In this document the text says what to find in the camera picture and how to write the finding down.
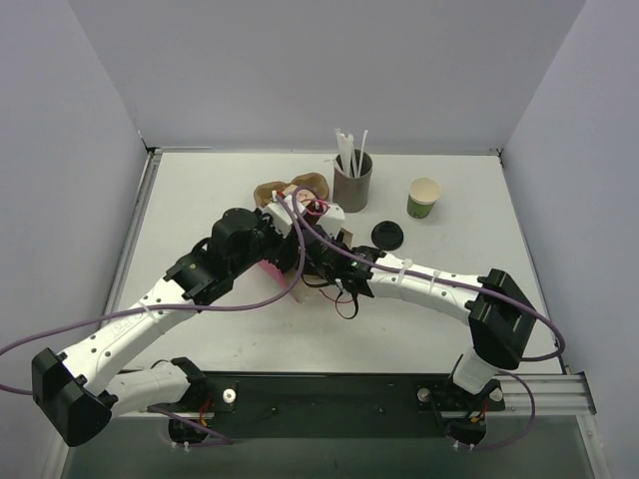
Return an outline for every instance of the white wall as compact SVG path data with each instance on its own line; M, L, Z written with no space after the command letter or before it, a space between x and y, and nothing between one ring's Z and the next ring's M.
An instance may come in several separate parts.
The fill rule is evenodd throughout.
M502 147L583 0L70 0L151 146Z
M614 477L639 477L639 3L588 0L505 150L550 313Z
M100 312L146 152L64 0L0 4L0 342ZM0 358L30 386L31 357ZM0 392L0 475L41 477L53 428L32 399Z

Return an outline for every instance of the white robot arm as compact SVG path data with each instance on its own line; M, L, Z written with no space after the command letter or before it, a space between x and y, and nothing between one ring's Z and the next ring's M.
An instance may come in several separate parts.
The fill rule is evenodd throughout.
M291 197L285 199L289 206L292 201ZM399 272L371 269L345 259L311 238L305 238L305 272L339 284L354 297L362 294L401 299L436 309L471 327L474 347L463 354L455 368L454 384L477 394L498 368L516 367L513 360L518 363L517 358L521 358L534 318L520 312L513 315L511 308L474 291L414 277L409 272L454 278L473 286L488 284L525 300L514 282L504 281L504 275L506 279L509 276L503 271L493 274L493 270L488 277L460 275L411 264L368 246L349 249L339 234L344 218L340 208L329 208L319 219L309 218L316 220L316 232L340 248ZM121 371L156 339L195 315L198 306L211 304L230 291L235 278L260 260L268 260L281 270L295 267L299 246L293 218L282 203L273 202L255 212L228 210L214 224L210 238L196 244L132 305L137 313L109 323L60 353L45 349L34 358L36 403L67 444L75 446L94 437L113 416L153 404L176 403L190 388L204 388L203 373L186 358L161 362L148 370ZM508 327L517 334L510 331L509 335ZM501 356L482 353L493 350L501 351Z

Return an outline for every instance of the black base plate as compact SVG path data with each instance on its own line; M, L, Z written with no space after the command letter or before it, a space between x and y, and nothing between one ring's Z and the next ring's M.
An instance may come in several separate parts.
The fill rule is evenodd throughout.
M214 393L209 426L235 439L437 437L435 409L463 414L476 402L449 374L205 374ZM233 404L222 400L230 387ZM431 391L428 402L418 400L420 388ZM489 411L504 408L489 401Z

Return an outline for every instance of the green paper cup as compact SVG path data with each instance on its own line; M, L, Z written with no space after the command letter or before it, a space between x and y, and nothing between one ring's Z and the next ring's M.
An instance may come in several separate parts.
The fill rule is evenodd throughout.
M406 210L413 218L426 218L441 195L439 183L430 178L413 180L408 191L408 207Z

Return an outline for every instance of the white tabletop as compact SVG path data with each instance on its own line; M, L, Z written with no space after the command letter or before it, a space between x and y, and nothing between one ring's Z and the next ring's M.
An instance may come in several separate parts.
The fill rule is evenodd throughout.
M161 159L120 307L136 302L176 259L207 237L229 208L253 209L258 184L319 172L332 184L330 154L165 153ZM401 225L405 240L393 253L458 273L508 271L535 307L542 307L501 167L487 156L373 155L366 208L346 215L353 244L370 244L382 220ZM442 196L430 216L406 211L407 188L431 177ZM247 271L216 304L243 304L276 294L258 267ZM257 311L202 313L160 338L130 366L187 356L204 370L308 372L449 372L471 344L470 332L436 311L393 299L362 297L356 319L337 315L317 294L304 304L285 297ZM537 322L526 355L553 350ZM523 363L521 372L559 373L557 359Z

